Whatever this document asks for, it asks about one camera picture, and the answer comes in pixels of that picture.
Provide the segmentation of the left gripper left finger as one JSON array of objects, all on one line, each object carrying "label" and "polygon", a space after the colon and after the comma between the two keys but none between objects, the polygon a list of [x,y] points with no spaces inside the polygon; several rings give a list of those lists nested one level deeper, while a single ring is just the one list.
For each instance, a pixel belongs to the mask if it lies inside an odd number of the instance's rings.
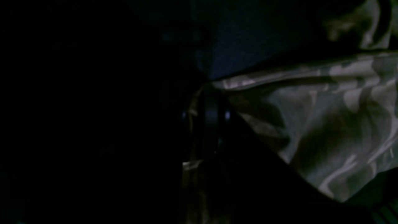
[{"label": "left gripper left finger", "polygon": [[212,90],[199,90],[188,104],[178,224],[215,223],[215,116],[208,115],[214,112],[213,96]]}]

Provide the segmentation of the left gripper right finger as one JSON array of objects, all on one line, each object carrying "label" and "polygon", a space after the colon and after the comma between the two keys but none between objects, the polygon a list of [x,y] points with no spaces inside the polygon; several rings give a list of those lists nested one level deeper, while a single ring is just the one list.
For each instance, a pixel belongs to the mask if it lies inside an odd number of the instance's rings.
[{"label": "left gripper right finger", "polygon": [[232,224],[308,224],[305,183],[260,141],[232,105],[219,104],[223,146],[217,156],[231,189]]}]

